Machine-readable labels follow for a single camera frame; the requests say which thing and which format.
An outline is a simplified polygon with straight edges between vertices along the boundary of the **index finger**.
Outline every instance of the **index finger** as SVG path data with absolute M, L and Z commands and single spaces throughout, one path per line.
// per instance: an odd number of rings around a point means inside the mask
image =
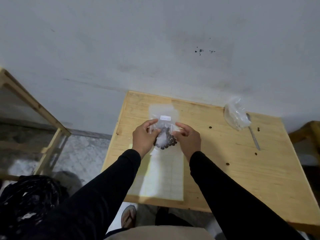
M 158 119 L 147 120 L 141 126 L 146 130 L 150 125 L 153 125 L 158 122 Z
M 176 122 L 176 125 L 181 127 L 182 129 L 184 129 L 187 133 L 190 133 L 191 131 L 194 131 L 194 129 L 191 126 L 187 125 L 187 124 Z

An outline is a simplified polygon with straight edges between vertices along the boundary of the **black pants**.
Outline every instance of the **black pants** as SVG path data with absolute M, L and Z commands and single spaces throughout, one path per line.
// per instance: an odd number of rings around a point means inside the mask
M 193 227 L 189 222 L 177 217 L 172 213 L 168 213 L 164 208 L 160 208 L 155 215 L 155 223 L 156 226 L 184 226 L 184 227 Z M 113 231 L 108 232 L 104 238 L 110 237 L 118 232 L 123 232 L 128 230 L 129 228 L 120 228 Z

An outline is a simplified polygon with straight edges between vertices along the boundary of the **wooden table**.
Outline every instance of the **wooden table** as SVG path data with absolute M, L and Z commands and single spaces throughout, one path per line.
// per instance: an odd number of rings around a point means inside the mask
M 249 129 L 236 131 L 226 123 L 222 107 L 129 91 L 102 171 L 128 149 L 132 143 L 132 132 L 148 120 L 149 105 L 155 103 L 172 103 L 180 113 L 180 121 L 201 134 L 202 152 L 242 187 L 296 229 L 318 232 L 319 207 L 278 117 L 250 113 L 251 127 L 261 147 L 258 151 Z M 125 201 L 210 212 L 186 161 L 183 202 L 133 195 L 127 195 Z

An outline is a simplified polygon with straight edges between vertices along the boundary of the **plastic pouch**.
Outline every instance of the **plastic pouch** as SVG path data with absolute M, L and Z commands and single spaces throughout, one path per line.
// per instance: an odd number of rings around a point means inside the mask
M 225 120 L 232 128 L 238 131 L 251 125 L 245 108 L 240 104 L 240 100 L 239 97 L 233 98 L 224 106 Z
M 150 126 L 149 133 L 154 129 L 161 130 L 154 143 L 154 149 L 150 154 L 173 151 L 172 149 L 177 147 L 176 144 L 178 142 L 172 135 L 172 132 L 180 130 L 179 127 L 175 125 L 179 120 L 178 110 L 174 109 L 172 104 L 151 104 L 149 106 L 149 119 L 158 119 L 157 123 Z

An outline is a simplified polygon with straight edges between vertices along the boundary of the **person's right hand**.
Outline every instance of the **person's right hand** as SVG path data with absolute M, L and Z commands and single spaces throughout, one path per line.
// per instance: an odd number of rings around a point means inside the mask
M 201 151 L 201 137 L 198 131 L 195 131 L 192 127 L 176 122 L 176 125 L 182 129 L 179 131 L 174 131 L 172 134 L 180 142 L 181 150 L 186 156 L 188 162 L 190 162 L 191 156 L 197 152 Z

